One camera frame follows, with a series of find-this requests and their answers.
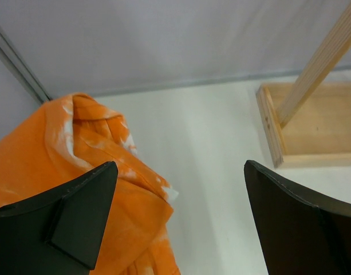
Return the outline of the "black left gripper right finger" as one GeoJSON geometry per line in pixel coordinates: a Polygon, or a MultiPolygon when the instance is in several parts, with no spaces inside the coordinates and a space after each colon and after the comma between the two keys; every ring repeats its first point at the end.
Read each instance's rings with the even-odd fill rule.
{"type": "Polygon", "coordinates": [[[350,203],[253,160],[244,178],[269,274],[351,274],[350,203]]]}

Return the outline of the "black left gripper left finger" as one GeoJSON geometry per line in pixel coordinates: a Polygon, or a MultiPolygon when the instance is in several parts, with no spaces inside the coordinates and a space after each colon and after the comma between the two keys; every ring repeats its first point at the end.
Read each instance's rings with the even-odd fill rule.
{"type": "Polygon", "coordinates": [[[0,274],[89,274],[95,269],[118,169],[106,162],[0,208],[0,274]]]}

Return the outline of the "orange white trousers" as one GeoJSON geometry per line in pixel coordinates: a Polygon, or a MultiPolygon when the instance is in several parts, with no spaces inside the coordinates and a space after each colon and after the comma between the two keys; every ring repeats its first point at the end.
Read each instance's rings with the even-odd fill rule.
{"type": "Polygon", "coordinates": [[[0,207],[114,161],[94,274],[179,274],[166,224],[177,192],[138,157],[125,117],[85,94],[45,103],[0,141],[0,207]]]}

